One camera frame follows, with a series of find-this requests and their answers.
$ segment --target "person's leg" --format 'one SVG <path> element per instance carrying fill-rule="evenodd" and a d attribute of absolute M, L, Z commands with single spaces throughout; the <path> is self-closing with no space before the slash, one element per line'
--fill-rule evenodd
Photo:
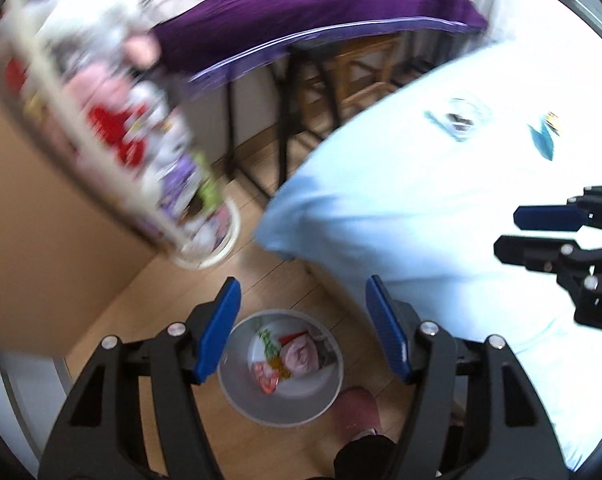
<path fill-rule="evenodd" d="M 343 392 L 332 416 L 344 447 L 334 459 L 336 480 L 377 480 L 383 476 L 396 444 L 381 434 L 377 402 L 365 388 Z"/>

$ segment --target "pile of stuffed animals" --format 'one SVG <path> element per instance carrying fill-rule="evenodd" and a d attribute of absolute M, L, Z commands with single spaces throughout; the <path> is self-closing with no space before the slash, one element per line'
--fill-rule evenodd
<path fill-rule="evenodd" d="M 79 105 L 112 160 L 129 171 L 146 200 L 168 214 L 201 251 L 211 253 L 229 230 L 229 212 L 203 154 L 193 147 L 182 112 L 170 106 L 159 86 L 165 79 L 158 66 L 160 46 L 137 0 L 30 0 L 24 12 L 58 70 L 63 92 Z M 2 21 L 0 32 L 9 38 L 13 22 L 8 14 Z M 45 108 L 28 85 L 18 53 L 7 63 L 5 77 L 26 109 Z M 78 171 L 94 173 L 80 150 L 60 139 L 46 110 L 33 115 L 53 145 L 66 143 L 62 151 L 75 157 Z M 87 177 L 99 182 L 98 175 Z"/>

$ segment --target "pink slipper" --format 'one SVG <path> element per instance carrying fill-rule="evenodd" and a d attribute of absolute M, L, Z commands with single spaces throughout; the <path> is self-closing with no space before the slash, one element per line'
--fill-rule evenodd
<path fill-rule="evenodd" d="M 361 386 L 341 392 L 332 405 L 332 417 L 337 436 L 344 445 L 368 430 L 382 433 L 377 401 Z"/>

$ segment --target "purple ironing board cover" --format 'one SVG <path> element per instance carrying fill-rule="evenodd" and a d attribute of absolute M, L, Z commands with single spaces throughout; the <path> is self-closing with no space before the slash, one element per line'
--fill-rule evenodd
<path fill-rule="evenodd" d="M 469 0 L 205 0 L 153 29 L 162 63 L 187 74 L 190 94 L 222 86 L 287 54 L 287 46 L 431 28 L 477 33 Z"/>

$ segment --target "teal object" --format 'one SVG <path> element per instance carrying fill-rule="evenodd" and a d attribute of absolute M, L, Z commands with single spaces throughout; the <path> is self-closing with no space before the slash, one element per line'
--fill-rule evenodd
<path fill-rule="evenodd" d="M 539 131 L 535 130 L 530 125 L 528 125 L 528 127 L 530 129 L 532 142 L 541 156 L 545 158 L 545 160 L 553 160 L 553 158 L 555 158 L 555 139 L 553 139 L 555 134 L 550 131 L 550 128 L 546 122 L 541 122 L 541 128 Z"/>

